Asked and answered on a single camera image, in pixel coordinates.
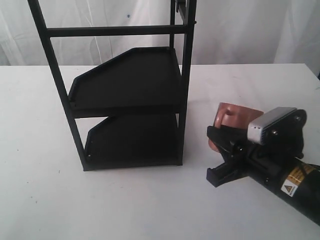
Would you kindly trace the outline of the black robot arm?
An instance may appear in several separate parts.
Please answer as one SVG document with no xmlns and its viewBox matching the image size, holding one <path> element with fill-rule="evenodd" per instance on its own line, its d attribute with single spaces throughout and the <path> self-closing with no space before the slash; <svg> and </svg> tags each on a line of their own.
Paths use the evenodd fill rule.
<svg viewBox="0 0 320 240">
<path fill-rule="evenodd" d="M 320 167 L 302 161 L 307 113 L 276 107 L 247 129 L 208 126 L 207 137 L 224 162 L 208 168 L 214 186 L 250 177 L 314 223 L 320 223 Z"/>
</svg>

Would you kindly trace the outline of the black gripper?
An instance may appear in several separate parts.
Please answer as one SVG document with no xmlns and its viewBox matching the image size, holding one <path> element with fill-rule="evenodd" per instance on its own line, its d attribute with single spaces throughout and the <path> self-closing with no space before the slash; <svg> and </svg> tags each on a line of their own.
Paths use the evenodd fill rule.
<svg viewBox="0 0 320 240">
<path fill-rule="evenodd" d="M 306 122 L 307 112 L 297 108 L 275 124 L 276 131 L 267 131 L 264 145 L 249 141 L 247 129 L 208 126 L 207 137 L 223 156 L 224 163 L 208 168 L 206 180 L 219 187 L 246 176 L 257 176 L 266 182 L 278 179 L 304 157 Z"/>
</svg>

